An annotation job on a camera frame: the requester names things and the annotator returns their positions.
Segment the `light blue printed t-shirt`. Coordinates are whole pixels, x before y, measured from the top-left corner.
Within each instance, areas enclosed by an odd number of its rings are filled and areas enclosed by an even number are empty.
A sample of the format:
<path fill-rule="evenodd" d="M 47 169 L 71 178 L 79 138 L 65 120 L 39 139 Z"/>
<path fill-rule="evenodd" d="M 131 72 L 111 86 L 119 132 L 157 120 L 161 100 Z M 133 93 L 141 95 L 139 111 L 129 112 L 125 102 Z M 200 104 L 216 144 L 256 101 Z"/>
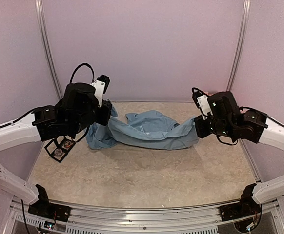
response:
<path fill-rule="evenodd" d="M 125 114 L 126 122 L 119 119 L 119 113 L 112 105 L 107 126 L 94 123 L 86 135 L 92 150 L 112 148 L 118 143 L 157 150 L 180 150 L 190 148 L 199 142 L 195 128 L 195 117 L 183 123 L 157 110 Z"/>

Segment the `orange round brooch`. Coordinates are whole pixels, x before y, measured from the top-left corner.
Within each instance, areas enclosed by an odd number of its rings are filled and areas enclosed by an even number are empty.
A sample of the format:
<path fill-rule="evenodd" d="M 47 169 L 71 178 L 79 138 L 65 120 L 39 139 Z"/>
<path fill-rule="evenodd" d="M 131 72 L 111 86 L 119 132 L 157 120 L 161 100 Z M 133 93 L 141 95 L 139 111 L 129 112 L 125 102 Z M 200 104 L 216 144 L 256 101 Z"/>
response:
<path fill-rule="evenodd" d="M 70 140 L 66 140 L 62 145 L 62 147 L 65 148 L 66 150 L 69 150 L 73 146 L 74 146 L 74 142 Z"/>

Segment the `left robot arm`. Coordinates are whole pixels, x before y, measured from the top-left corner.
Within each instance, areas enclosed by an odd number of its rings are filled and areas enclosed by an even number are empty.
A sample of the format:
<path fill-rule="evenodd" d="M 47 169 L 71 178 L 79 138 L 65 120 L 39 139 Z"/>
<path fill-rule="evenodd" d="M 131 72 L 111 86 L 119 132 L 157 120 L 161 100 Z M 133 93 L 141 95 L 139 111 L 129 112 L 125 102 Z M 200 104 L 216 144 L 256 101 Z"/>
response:
<path fill-rule="evenodd" d="M 31 142 L 44 142 L 59 137 L 74 139 L 77 134 L 98 123 L 108 124 L 111 103 L 103 100 L 108 82 L 95 80 L 91 84 L 70 83 L 64 97 L 56 105 L 37 107 L 18 119 L 0 125 L 0 152 Z M 0 164 L 0 188 L 34 204 L 42 216 L 54 212 L 54 205 L 42 197 L 43 191 L 14 175 Z"/>

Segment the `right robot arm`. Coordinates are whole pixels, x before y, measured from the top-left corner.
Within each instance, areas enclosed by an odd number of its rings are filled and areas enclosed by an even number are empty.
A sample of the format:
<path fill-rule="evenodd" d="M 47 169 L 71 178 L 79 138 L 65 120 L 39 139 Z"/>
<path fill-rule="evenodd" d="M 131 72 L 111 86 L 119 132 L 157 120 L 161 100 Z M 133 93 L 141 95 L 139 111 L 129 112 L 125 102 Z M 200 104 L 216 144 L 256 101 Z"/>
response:
<path fill-rule="evenodd" d="M 230 91 L 208 95 L 193 87 L 192 99 L 201 112 L 194 119 L 198 138 L 214 134 L 217 139 L 231 139 L 231 146 L 239 139 L 245 139 L 284 151 L 284 124 L 254 108 L 239 107 Z M 284 175 L 247 189 L 249 193 L 235 206 L 239 216 L 248 215 L 254 209 L 254 203 L 263 204 L 283 196 Z"/>

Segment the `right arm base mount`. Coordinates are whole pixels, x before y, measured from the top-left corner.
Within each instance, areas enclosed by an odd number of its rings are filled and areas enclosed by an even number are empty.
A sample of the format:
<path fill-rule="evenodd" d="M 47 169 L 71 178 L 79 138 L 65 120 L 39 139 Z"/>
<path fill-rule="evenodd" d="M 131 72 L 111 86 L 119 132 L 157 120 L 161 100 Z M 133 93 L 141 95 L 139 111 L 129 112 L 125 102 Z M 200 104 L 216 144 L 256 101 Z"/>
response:
<path fill-rule="evenodd" d="M 232 203 L 229 205 L 223 205 L 219 208 L 221 220 L 230 221 L 235 220 L 251 215 L 255 215 L 256 213 L 260 213 L 262 211 L 261 205 L 258 204 L 248 204 L 248 203 Z"/>

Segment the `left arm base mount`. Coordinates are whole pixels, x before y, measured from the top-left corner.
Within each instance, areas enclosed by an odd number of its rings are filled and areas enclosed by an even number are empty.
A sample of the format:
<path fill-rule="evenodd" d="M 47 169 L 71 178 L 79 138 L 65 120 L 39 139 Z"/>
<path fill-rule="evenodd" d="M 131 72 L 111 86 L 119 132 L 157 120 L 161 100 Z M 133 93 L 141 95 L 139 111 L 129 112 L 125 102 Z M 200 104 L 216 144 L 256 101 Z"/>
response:
<path fill-rule="evenodd" d="M 28 212 L 30 214 L 52 219 L 54 221 L 68 222 L 71 208 L 69 206 L 55 203 L 37 203 L 30 205 Z"/>

